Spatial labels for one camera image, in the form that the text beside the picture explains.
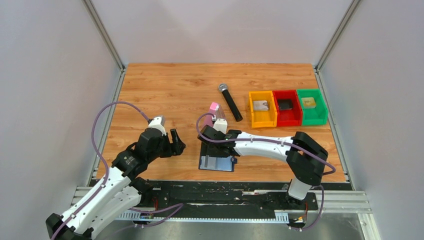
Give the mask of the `blue leather card holder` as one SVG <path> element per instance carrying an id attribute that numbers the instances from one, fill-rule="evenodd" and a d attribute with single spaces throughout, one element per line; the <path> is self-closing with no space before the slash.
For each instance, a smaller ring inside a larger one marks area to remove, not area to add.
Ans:
<path id="1" fill-rule="evenodd" d="M 233 172 L 235 165 L 238 163 L 234 156 L 229 157 L 212 157 L 207 154 L 207 147 L 201 145 L 199 154 L 199 170 Z"/>

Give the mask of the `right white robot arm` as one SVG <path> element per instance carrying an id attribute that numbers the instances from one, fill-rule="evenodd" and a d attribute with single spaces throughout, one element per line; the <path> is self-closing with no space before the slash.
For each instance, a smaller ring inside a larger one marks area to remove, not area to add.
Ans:
<path id="1" fill-rule="evenodd" d="M 311 187 L 320 185 L 323 176 L 336 171 L 327 161 L 328 152 L 302 131 L 294 136 L 269 137 L 233 129 L 223 133 L 205 125 L 202 129 L 198 128 L 197 133 L 198 139 L 207 145 L 211 157 L 255 156 L 288 164 L 294 178 L 285 201 L 292 209 L 298 209 L 305 203 L 307 192 Z"/>

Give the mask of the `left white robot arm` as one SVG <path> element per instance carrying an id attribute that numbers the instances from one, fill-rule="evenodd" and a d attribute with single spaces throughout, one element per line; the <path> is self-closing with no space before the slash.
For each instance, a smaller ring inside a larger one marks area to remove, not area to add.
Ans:
<path id="1" fill-rule="evenodd" d="M 123 212 L 136 205 L 149 206 L 153 186 L 139 175 L 157 158 L 183 153 L 186 145 L 176 129 L 163 134 L 148 127 L 138 141 L 120 152 L 108 172 L 75 205 L 46 219 L 52 240 L 94 240 Z"/>

